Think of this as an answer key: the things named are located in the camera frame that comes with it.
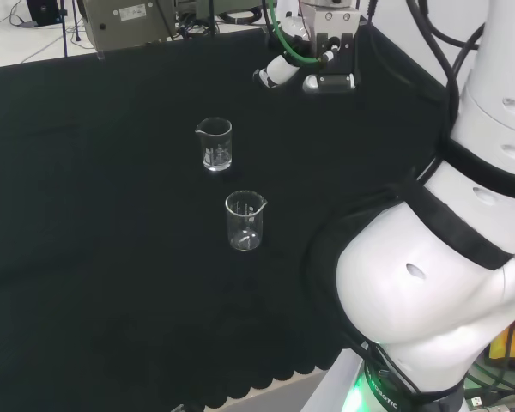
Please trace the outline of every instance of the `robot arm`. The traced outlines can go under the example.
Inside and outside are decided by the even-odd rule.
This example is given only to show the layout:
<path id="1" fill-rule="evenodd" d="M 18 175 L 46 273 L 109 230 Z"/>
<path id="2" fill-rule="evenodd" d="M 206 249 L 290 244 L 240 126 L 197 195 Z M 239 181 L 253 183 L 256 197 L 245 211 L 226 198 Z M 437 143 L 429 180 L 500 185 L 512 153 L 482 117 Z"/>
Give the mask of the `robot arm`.
<path id="1" fill-rule="evenodd" d="M 276 35 L 284 37 L 292 45 L 304 45 L 307 53 L 318 60 L 318 73 L 308 76 L 303 83 L 307 93 L 347 92 L 355 88 L 354 37 L 361 13 L 352 7 L 352 2 L 301 0 L 298 7 L 297 0 L 279 1 L 276 12 L 281 24 L 280 33 Z M 300 60 L 285 51 L 266 69 L 257 70 L 256 78 L 265 87 L 276 88 L 289 81 L 299 71 L 300 65 Z"/>
<path id="2" fill-rule="evenodd" d="M 515 181 L 515 0 L 490 0 L 451 138 L 484 170 Z M 495 190 L 499 182 L 471 174 L 444 161 L 425 187 L 482 239 L 515 255 L 515 190 Z M 348 319 L 422 393 L 457 393 L 476 357 L 515 320 L 515 257 L 488 269 L 454 250 L 407 203 L 386 210 L 348 245 L 336 276 Z M 378 386 L 365 389 L 368 410 L 389 410 Z M 445 410 L 467 406 L 460 400 Z"/>

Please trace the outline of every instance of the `black fabric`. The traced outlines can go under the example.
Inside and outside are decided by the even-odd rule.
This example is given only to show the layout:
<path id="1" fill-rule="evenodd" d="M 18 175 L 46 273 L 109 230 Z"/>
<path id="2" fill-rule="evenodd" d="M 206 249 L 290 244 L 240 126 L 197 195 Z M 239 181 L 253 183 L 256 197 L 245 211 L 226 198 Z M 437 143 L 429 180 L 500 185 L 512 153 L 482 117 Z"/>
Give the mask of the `black fabric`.
<path id="1" fill-rule="evenodd" d="M 443 148 L 443 158 L 459 172 L 491 191 L 515 198 L 515 174 L 499 169 L 450 140 Z"/>
<path id="2" fill-rule="evenodd" d="M 485 269 L 497 270 L 513 255 L 484 238 L 413 177 L 398 187 L 401 198 L 446 245 Z"/>
<path id="3" fill-rule="evenodd" d="M 331 365 L 306 244 L 333 206 L 424 167 L 439 128 L 359 37 L 346 95 L 304 95 L 304 71 L 251 82 L 275 56 L 258 30 L 0 69 L 0 412 L 220 406 Z M 210 116 L 233 123 L 217 175 L 194 136 Z M 252 252 L 227 242 L 244 189 L 269 201 Z"/>

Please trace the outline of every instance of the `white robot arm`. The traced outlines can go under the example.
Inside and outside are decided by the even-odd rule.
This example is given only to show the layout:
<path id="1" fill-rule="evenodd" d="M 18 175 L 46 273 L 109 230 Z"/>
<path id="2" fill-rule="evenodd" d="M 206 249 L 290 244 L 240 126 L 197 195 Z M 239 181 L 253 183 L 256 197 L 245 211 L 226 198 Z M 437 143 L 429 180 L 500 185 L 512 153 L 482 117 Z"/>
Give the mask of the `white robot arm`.
<path id="1" fill-rule="evenodd" d="M 515 0 L 490 0 L 451 139 L 491 167 L 485 171 L 515 181 Z M 485 346 L 515 320 L 515 188 L 488 182 L 444 161 L 425 189 L 485 243 L 514 256 L 502 267 L 456 251 L 409 203 L 378 216 L 339 258 L 337 291 L 348 319 L 422 393 L 455 393 Z M 381 403 L 378 386 L 364 386 L 362 410 L 402 410 Z M 461 399 L 445 406 L 468 410 Z"/>

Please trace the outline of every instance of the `label sticker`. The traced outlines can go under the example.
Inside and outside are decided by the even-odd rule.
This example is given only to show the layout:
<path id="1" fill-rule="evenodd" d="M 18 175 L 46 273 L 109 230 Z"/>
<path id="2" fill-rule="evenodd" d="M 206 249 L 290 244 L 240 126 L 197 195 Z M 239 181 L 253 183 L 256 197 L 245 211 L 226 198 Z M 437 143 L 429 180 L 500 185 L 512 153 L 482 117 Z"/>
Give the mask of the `label sticker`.
<path id="1" fill-rule="evenodd" d="M 145 4 L 138 4 L 137 6 L 126 7 L 125 9 L 120 9 L 119 12 L 120 21 L 138 19 L 139 17 L 145 17 L 147 15 Z"/>

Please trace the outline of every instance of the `white wall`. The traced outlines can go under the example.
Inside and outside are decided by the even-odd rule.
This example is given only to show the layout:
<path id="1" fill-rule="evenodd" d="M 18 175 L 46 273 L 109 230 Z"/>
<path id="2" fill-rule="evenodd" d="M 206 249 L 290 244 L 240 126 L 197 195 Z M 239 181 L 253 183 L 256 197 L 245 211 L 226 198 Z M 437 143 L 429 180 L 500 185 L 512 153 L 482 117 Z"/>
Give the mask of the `white wall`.
<path id="1" fill-rule="evenodd" d="M 362 0 L 360 10 L 363 14 L 367 8 L 368 0 Z M 486 20 L 487 12 L 488 0 L 429 0 L 429 18 L 433 24 L 441 32 L 462 41 L 467 40 Z M 437 80 L 446 83 L 445 74 L 421 37 L 406 0 L 379 0 L 374 25 Z M 452 63 L 460 49 L 441 41 L 439 44 Z M 467 79 L 475 54 L 474 51 L 469 54 L 460 71 L 460 88 Z"/>

